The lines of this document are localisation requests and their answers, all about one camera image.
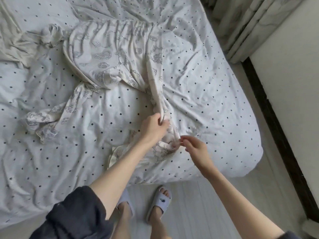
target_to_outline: dark sleeve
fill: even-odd
[[[105,208],[93,190],[89,186],[78,187],[53,206],[30,239],[108,239],[113,224],[105,217]]]
[[[278,239],[300,239],[300,237],[297,237],[294,233],[292,233],[291,231],[288,231],[285,234],[283,234],[281,237],[279,237]]]

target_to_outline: curtain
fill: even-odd
[[[226,58],[237,63],[250,56],[303,0],[201,1],[218,23],[214,31],[225,42]]]

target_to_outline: wooden floor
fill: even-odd
[[[271,137],[269,128],[253,95],[241,65],[233,70],[257,117],[264,155],[257,167],[231,183],[283,230],[302,238],[301,223],[306,216],[292,182]],[[173,194],[172,203],[162,220],[173,239],[240,238],[225,208],[205,179],[167,184]],[[136,217],[131,222],[132,239],[149,238],[151,228],[145,223],[148,207],[157,185],[134,185],[129,188]],[[44,220],[44,215],[0,231],[2,239],[28,238]]]

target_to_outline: mattress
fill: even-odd
[[[255,116],[199,0],[3,0],[3,3],[2,16],[7,18],[2,19],[1,25],[9,27],[1,29],[4,41],[17,33],[43,34],[49,25],[59,27],[67,35],[80,22],[92,19],[140,20],[173,32],[185,43],[166,41],[163,56],[174,58],[163,63],[162,92],[179,134],[205,141],[215,165],[229,177],[246,175],[261,159],[263,150]],[[24,59],[25,50],[23,55],[16,55],[21,53],[20,49],[2,55],[1,228],[49,211],[76,187],[89,185],[109,162],[118,159],[113,151],[127,144],[132,131],[138,131],[141,121],[154,113],[145,92],[119,82],[112,90],[93,94],[54,139],[42,144],[37,135],[27,132],[26,114],[66,102],[80,83],[65,59],[60,41],[49,42],[32,62],[19,61]],[[199,55],[188,57],[187,53],[194,51]],[[185,69],[189,60],[193,66]],[[30,67],[22,68],[21,64]],[[129,185],[199,176],[188,153],[180,148],[153,164],[143,161]]]

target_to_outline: slipper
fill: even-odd
[[[164,195],[162,192],[160,192],[160,190],[161,190],[162,188],[164,189],[164,191],[165,191],[165,190],[168,191],[168,195],[170,196],[170,198],[167,197],[166,195]],[[147,216],[146,216],[146,222],[149,224],[149,222],[150,222],[150,216],[151,216],[151,213],[152,213],[152,210],[153,210],[153,207],[154,207],[154,206],[158,206],[159,208],[162,209],[162,211],[163,211],[162,216],[163,216],[164,213],[166,212],[168,206],[170,205],[171,201],[172,201],[172,193],[171,193],[171,191],[161,185],[161,186],[157,189],[157,191],[156,191],[156,193],[155,193],[155,196],[154,196],[152,205],[151,205],[151,207],[150,207],[150,209],[149,209],[149,211],[148,211],[148,213],[147,213]]]
[[[134,208],[133,208],[130,196],[129,196],[129,192],[126,188],[124,189],[124,191],[123,191],[123,193],[122,193],[122,195],[121,195],[121,197],[116,205],[117,209],[118,209],[118,205],[121,204],[122,202],[127,202],[129,204],[130,209],[131,209],[131,213],[132,213],[132,217],[133,217],[135,214],[135,211],[134,211]]]

